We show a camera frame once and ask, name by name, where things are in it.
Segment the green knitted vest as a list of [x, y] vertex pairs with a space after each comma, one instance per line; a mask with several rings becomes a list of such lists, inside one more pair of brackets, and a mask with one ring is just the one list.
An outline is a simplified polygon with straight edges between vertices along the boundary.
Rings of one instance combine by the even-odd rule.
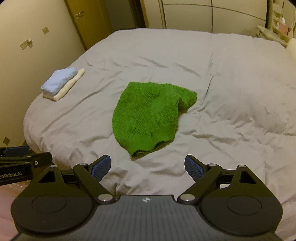
[[130, 82], [113, 112], [114, 137], [131, 157], [153, 152], [175, 138], [179, 114], [197, 97], [196, 92], [169, 83]]

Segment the white duvet cover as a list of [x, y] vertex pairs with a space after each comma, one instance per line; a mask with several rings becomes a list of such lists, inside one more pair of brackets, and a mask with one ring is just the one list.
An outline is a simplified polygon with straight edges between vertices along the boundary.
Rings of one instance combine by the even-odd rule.
[[273, 41], [236, 34], [118, 31], [73, 63], [85, 74], [59, 101], [38, 96], [23, 131], [69, 168], [111, 157], [116, 196], [179, 196], [184, 159], [248, 166], [283, 207], [295, 239], [295, 64]]

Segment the folded cream garment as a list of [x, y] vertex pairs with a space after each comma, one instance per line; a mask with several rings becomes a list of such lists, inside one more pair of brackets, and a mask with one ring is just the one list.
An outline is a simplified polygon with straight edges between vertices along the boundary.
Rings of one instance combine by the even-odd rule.
[[53, 100], [53, 101], [59, 101], [61, 98], [63, 98], [68, 91], [75, 85], [75, 83], [84, 75], [85, 69], [79, 69], [78, 73], [69, 80], [60, 90], [57, 92], [54, 96], [48, 95], [44, 92], [42, 92], [43, 97]]

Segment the folded light blue garment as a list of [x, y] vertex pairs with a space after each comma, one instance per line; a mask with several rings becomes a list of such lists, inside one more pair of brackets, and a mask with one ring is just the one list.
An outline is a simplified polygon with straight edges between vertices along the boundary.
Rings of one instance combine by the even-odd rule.
[[78, 70], [73, 67], [54, 71], [50, 78], [41, 86], [41, 91], [54, 96], [77, 73]]

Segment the wooden room door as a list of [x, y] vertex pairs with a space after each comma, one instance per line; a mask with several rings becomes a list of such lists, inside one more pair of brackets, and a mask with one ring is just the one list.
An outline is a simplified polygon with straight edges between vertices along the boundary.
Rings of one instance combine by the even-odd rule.
[[102, 0], [66, 0], [84, 47], [88, 50], [114, 30]]

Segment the cream bed pillow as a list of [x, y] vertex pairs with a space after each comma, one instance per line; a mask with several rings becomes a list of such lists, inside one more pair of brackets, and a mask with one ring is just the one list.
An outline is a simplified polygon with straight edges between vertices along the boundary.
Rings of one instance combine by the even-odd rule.
[[292, 38], [289, 40], [286, 47], [286, 52], [291, 57], [291, 59], [295, 62], [296, 61], [296, 39], [295, 38]]

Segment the white bedside table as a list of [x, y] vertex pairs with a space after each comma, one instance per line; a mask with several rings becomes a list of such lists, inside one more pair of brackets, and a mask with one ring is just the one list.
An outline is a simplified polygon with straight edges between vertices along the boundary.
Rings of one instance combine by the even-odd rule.
[[288, 46], [290, 38], [282, 34], [279, 30], [270, 30], [260, 25], [256, 26], [256, 36], [266, 40], [271, 40], [280, 43], [285, 48]]

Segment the white panelled wardrobe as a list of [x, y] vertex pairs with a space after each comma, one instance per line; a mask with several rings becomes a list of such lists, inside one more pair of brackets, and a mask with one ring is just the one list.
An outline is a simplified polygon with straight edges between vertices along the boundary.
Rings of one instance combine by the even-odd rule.
[[148, 28], [240, 34], [265, 27], [268, 1], [141, 1]]

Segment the pink storage box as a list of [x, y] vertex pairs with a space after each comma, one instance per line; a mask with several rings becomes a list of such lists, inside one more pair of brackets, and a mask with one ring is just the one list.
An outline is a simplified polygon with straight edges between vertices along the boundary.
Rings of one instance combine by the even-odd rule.
[[281, 23], [281, 22], [278, 22], [277, 25], [276, 25], [276, 29], [283, 35], [288, 35], [289, 31], [290, 31], [290, 28], [289, 26]]

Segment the wall switch plate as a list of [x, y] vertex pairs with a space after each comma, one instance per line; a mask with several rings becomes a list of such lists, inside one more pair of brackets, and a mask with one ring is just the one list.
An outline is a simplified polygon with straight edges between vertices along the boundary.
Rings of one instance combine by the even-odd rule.
[[27, 39], [22, 44], [20, 44], [20, 47], [22, 50], [26, 49], [27, 47], [32, 48], [33, 47], [33, 41], [32, 39]]

